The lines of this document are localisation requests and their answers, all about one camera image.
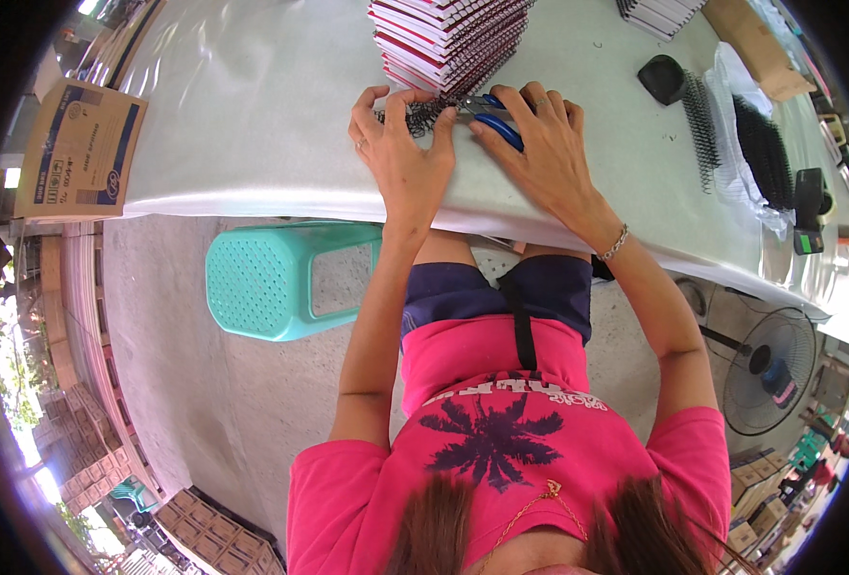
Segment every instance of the white tablecloth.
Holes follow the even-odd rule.
[[[149,100],[124,213],[383,221],[346,133],[361,90],[385,83],[366,4],[169,0],[120,86]],[[666,43],[622,21],[612,0],[540,0],[489,84],[536,79],[584,107],[593,182],[664,267],[817,312],[832,288],[832,252],[793,258],[791,241],[776,247],[769,236],[770,266],[759,223],[702,191],[682,105],[661,106],[636,78],[658,53],[701,75],[717,41],[700,14]],[[810,101],[778,108],[787,143],[800,141],[789,144],[793,171],[823,165],[849,209]],[[582,247],[516,190],[463,122],[454,142],[437,227]],[[825,238],[836,234],[828,226]]]

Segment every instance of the pliers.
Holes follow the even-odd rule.
[[[486,106],[491,106],[491,108],[497,109],[505,109],[504,105],[500,103],[498,98],[495,98],[490,94],[482,94],[481,96],[466,96],[459,105],[475,114],[475,120],[478,120],[483,124],[487,124],[493,128],[495,132],[498,132],[508,144],[512,145],[517,150],[517,152],[523,151],[523,139],[520,137],[520,134],[504,123],[501,118],[489,114],[487,109],[485,109]]]

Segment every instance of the black strap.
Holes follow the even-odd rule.
[[[530,315],[523,309],[517,287],[507,279],[506,275],[498,278],[498,286],[513,314],[513,338],[517,345],[517,359],[520,360],[520,366],[526,371],[535,371],[536,349],[533,343]]]

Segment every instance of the silver bracelet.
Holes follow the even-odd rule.
[[[616,252],[619,251],[620,247],[626,243],[626,238],[628,237],[628,224],[622,224],[622,234],[619,235],[619,239],[616,240],[616,243],[613,244],[613,247],[610,247],[609,250],[604,253],[604,255],[600,256],[600,259],[603,261],[608,261],[609,259],[613,259]]]

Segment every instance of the gold necklace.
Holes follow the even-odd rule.
[[[485,562],[482,563],[481,569],[478,570],[477,575],[482,575],[482,573],[485,572],[485,568],[488,566],[488,562],[491,561],[491,556],[494,555],[495,550],[498,548],[498,546],[500,546],[500,543],[504,540],[504,537],[506,537],[507,534],[510,533],[511,529],[513,528],[513,524],[517,523],[517,520],[523,517],[523,514],[526,513],[526,510],[532,507],[533,504],[539,500],[554,499],[561,503],[561,506],[564,507],[565,511],[568,512],[568,515],[571,516],[571,520],[574,522],[575,525],[578,526],[578,529],[581,530],[581,535],[583,536],[584,541],[586,542],[589,539],[589,537],[587,536],[587,532],[584,531],[584,526],[581,525],[581,522],[578,521],[578,518],[574,516],[574,513],[571,511],[570,507],[568,507],[568,503],[562,500],[559,496],[558,492],[561,491],[561,484],[557,481],[553,481],[552,479],[546,479],[546,485],[548,487],[547,492],[540,493],[535,498],[533,498],[532,501],[524,505],[522,510],[520,510],[519,512],[517,512],[516,515],[513,516],[513,519],[511,519],[510,523],[507,523],[507,527],[504,528],[504,531],[500,534],[500,537],[498,537],[498,541],[495,542],[494,546],[491,548],[491,551],[488,553],[488,557],[485,559]]]

